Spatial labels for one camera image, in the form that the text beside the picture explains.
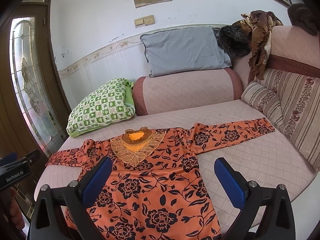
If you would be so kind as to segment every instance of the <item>metal screw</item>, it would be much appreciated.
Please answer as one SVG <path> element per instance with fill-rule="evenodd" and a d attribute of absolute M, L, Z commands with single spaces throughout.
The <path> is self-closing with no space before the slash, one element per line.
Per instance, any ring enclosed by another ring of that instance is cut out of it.
<path fill-rule="evenodd" d="M 45 190 L 48 189 L 48 185 L 47 185 L 47 184 L 44 184 L 44 185 L 41 186 L 40 189 L 41 189 L 42 191 L 45 191 Z"/>
<path fill-rule="evenodd" d="M 285 186 L 285 184 L 279 184 L 279 188 L 282 189 L 282 190 L 287 189 L 286 186 Z"/>
<path fill-rule="evenodd" d="M 73 180 L 73 181 L 71 181 L 70 183 L 69 183 L 69 186 L 70 187 L 75 187 L 75 186 L 77 186 L 78 185 L 78 181 L 76 181 L 76 180 Z"/>
<path fill-rule="evenodd" d="M 254 180 L 249 181 L 249 186 L 250 187 L 257 187 L 258 183 L 256 183 Z"/>

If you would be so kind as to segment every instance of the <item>gray pillow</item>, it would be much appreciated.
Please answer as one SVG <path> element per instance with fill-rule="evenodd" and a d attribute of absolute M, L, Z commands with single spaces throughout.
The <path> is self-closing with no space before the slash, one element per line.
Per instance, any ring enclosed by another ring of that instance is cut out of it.
<path fill-rule="evenodd" d="M 211 27 L 191 27 L 141 35 L 150 77 L 231 67 Z"/>

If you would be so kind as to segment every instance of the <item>floral striped cushion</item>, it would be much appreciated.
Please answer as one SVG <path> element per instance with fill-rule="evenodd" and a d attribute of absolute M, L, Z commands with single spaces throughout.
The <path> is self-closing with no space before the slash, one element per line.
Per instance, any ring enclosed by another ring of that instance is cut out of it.
<path fill-rule="evenodd" d="M 319 171 L 319 78 L 266 69 L 264 80 L 250 83 L 242 94 L 242 100 L 263 112 Z"/>

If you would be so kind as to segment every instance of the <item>light switch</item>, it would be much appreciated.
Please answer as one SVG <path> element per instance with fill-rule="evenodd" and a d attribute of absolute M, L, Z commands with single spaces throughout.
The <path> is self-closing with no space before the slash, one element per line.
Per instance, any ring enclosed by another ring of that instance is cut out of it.
<path fill-rule="evenodd" d="M 155 17 L 153 15 L 146 16 L 143 18 L 144 25 L 152 25 L 155 24 Z"/>
<path fill-rule="evenodd" d="M 138 18 L 134 20 L 134 25 L 136 28 L 143 26 L 144 22 L 142 18 Z"/>

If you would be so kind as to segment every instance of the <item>white floor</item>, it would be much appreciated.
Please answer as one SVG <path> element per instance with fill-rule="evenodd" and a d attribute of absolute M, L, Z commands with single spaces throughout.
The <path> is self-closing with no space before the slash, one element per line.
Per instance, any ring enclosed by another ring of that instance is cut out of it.
<path fill-rule="evenodd" d="M 306 240 L 320 220 L 320 174 L 292 202 L 296 240 Z M 251 228 L 255 232 L 258 226 Z"/>

